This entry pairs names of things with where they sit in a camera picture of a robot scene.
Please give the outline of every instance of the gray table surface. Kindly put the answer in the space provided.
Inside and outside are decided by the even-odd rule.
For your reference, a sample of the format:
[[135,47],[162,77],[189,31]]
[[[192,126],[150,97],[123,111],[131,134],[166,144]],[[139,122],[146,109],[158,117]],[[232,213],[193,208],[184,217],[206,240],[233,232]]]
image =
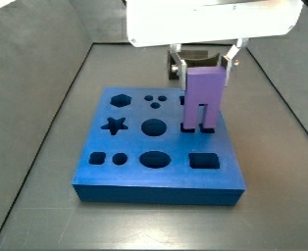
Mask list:
[[0,9],[0,229],[91,47],[67,0]]
[[1,231],[0,249],[308,250],[308,135],[249,53],[238,59],[222,101],[248,183],[237,206],[80,202],[71,179],[101,90],[178,86],[167,80],[165,47],[97,45]]

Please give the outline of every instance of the gray floor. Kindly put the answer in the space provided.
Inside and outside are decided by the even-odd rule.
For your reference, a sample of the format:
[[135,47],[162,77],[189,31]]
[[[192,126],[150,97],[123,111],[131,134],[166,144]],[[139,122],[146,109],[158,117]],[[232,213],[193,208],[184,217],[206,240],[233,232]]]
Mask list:
[[67,0],[0,9],[0,229],[91,47]]
[[249,49],[308,130],[308,8],[288,35],[251,39]]
[[129,42],[122,0],[70,0],[95,43]]
[[101,45],[43,145],[0,249],[308,249],[308,135],[248,52],[240,60],[222,102],[248,183],[237,206],[79,201],[71,179],[102,88],[177,87],[166,48]]

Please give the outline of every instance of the purple rectangular prism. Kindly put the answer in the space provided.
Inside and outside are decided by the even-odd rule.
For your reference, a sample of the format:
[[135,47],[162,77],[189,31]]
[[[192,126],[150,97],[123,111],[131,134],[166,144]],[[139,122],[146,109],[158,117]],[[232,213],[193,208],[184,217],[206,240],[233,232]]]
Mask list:
[[204,128],[216,128],[225,79],[225,67],[189,68],[184,111],[185,129],[198,127],[200,105],[205,105]]

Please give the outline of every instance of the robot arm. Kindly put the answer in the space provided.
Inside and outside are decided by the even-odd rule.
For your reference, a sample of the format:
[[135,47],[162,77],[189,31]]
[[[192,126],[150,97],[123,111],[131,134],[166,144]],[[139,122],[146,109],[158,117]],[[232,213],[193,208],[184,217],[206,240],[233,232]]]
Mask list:
[[[127,0],[129,40],[137,47],[170,45],[172,71],[185,90],[184,129],[197,127],[198,106],[205,105],[202,131],[216,131],[224,86],[233,58],[251,37],[284,35],[295,27],[300,0]],[[238,39],[220,66],[189,68],[181,44]]]

